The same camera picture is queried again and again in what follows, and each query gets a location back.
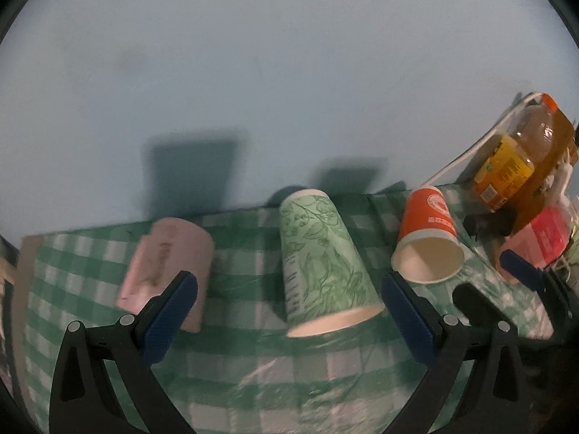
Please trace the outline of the green white checkered tablecloth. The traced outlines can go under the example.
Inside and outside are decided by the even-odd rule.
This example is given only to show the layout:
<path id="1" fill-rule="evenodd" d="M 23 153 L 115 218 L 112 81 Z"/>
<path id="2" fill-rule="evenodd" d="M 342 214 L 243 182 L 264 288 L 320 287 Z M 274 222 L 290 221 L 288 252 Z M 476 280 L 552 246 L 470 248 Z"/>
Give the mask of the green white checkered tablecloth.
<path id="1" fill-rule="evenodd" d="M 388 315 L 291 339 L 284 315 L 279 213 L 200 217 L 216 253 L 203 328 L 180 333 L 154 374 L 200 433 L 379 433 L 423 376 Z M 22 389 L 41 429 L 67 325 L 114 323 L 116 298 L 146 222 L 46 236 L 26 311 Z"/>

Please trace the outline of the orange paper cup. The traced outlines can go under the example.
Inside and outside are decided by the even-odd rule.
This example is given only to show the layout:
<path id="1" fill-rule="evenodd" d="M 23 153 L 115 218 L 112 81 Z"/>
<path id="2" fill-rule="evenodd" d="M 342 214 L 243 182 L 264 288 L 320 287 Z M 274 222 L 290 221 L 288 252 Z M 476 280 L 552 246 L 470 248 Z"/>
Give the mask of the orange paper cup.
<path id="1" fill-rule="evenodd" d="M 405 280 L 418 284 L 443 282 L 464 263 L 455 223 L 441 190 L 423 186 L 406 199 L 390 264 Z"/>

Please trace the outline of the brown wooden board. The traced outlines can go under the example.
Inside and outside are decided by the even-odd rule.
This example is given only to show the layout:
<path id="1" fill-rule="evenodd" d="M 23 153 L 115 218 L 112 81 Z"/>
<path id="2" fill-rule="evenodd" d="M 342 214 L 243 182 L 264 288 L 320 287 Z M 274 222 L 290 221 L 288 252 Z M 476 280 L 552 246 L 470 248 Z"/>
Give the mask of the brown wooden board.
<path id="1" fill-rule="evenodd" d="M 535 111 L 526 110 L 522 120 L 521 144 L 535 170 L 507 203 L 516 211 L 512 233 L 520 231 L 543 209 L 550 192 L 548 177 L 557 172 L 557 166 L 566 157 L 572 166 L 577 162 L 575 128 L 561 110 L 535 106 Z"/>

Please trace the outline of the white charger plugs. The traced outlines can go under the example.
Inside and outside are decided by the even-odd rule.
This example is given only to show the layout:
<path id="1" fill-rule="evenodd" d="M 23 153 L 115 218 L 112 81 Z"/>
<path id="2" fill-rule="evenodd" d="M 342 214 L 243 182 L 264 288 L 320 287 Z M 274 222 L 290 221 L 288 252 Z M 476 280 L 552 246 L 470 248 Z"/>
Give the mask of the white charger plugs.
<path id="1" fill-rule="evenodd" d="M 575 221 L 578 217 L 575 199 L 567 195 L 572 173 L 571 153 L 567 149 L 555 168 L 554 180 L 547 192 L 545 206 L 556 208 L 566 214 L 571 221 Z"/>

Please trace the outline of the amber drink bottle orange cap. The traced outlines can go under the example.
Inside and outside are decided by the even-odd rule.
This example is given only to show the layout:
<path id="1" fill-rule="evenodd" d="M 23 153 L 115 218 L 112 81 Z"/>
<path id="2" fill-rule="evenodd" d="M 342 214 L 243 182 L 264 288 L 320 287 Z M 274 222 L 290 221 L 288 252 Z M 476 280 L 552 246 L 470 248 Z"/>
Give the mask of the amber drink bottle orange cap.
<path id="1" fill-rule="evenodd" d="M 521 144 L 523 134 L 520 130 L 525 124 L 522 118 L 526 110 L 535 111 L 535 106 L 551 111 L 558 109 L 554 98 L 542 93 L 515 112 L 508 126 L 499 134 L 499 143 L 474 175 L 473 190 L 492 212 L 507 204 L 535 170 Z"/>

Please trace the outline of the pink drink bottle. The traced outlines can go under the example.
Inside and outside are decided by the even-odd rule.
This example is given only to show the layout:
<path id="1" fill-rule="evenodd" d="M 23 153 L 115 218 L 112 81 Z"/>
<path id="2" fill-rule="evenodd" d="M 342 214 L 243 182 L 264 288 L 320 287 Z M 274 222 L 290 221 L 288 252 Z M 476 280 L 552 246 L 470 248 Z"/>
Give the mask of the pink drink bottle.
<path id="1" fill-rule="evenodd" d="M 502 268 L 499 257 L 504 251 L 513 251 L 535 268 L 547 268 L 567 248 L 575 224 L 576 214 L 571 208 L 545 207 L 529 224 L 511 235 L 496 257 L 496 268 L 504 280 L 515 283 L 517 279 Z"/>

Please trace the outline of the pink plastic mug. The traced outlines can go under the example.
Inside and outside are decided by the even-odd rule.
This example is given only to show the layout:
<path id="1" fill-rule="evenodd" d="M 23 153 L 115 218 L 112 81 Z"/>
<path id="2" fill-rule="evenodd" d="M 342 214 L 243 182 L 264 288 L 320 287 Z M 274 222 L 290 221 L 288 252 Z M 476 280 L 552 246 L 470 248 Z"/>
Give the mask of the pink plastic mug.
<path id="1" fill-rule="evenodd" d="M 200 332 L 214 251 L 214 241 L 202 227 L 176 217 L 156 221 L 138 242 L 117 297 L 117 307 L 138 314 L 179 272 L 188 271 L 197 280 L 198 292 L 181 329 Z"/>

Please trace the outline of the green leaf paper cup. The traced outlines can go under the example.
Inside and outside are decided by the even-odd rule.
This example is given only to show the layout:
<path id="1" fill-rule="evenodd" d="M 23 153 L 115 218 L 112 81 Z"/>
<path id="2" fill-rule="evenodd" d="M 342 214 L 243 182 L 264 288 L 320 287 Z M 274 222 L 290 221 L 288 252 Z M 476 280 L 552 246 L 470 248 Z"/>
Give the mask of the green leaf paper cup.
<path id="1" fill-rule="evenodd" d="M 292 193 L 280 205 L 289 338 L 346 329 L 380 315 L 382 299 L 329 196 Z"/>

